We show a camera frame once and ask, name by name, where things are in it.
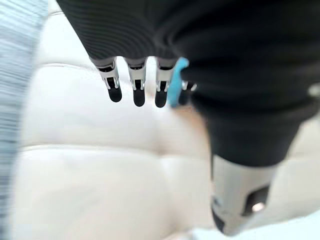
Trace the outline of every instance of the gray fabric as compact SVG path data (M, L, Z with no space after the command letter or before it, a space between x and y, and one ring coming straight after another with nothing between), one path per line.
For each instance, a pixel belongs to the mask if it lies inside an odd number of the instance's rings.
M32 56L48 12L46 0L0 1L0 240L6 236L10 176Z

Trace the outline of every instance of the black fingertip pad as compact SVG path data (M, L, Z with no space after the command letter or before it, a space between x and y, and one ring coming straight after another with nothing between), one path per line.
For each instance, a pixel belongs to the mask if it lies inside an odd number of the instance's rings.
M225 222L221 220L220 217L217 216L217 214L215 213L215 211L213 209L211 209L212 211L212 216L213 216L213 220L214 223L216 225L216 228L224 234L224 227L225 227Z
M184 105L187 105L189 103L189 101L190 101L190 93L189 93L189 91L182 90L180 92L178 103L180 105L184 106Z
M158 108L164 107L167 102L167 92L166 91L156 91L154 102Z
M122 99L122 92L120 86L118 88L108 89L108 92L112 102L117 103L120 102L120 100Z
M145 104L145 90L137 89L133 90L133 101L137 107L141 107Z

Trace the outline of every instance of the cream leather cushion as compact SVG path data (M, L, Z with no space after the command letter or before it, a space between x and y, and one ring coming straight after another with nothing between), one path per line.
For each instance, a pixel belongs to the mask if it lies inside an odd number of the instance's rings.
M161 240L214 228L210 151L190 107L156 108L155 60L136 107L126 63L123 98L107 88L55 1L43 27L22 118L12 192L13 240ZM305 123L253 226L320 207L320 127Z

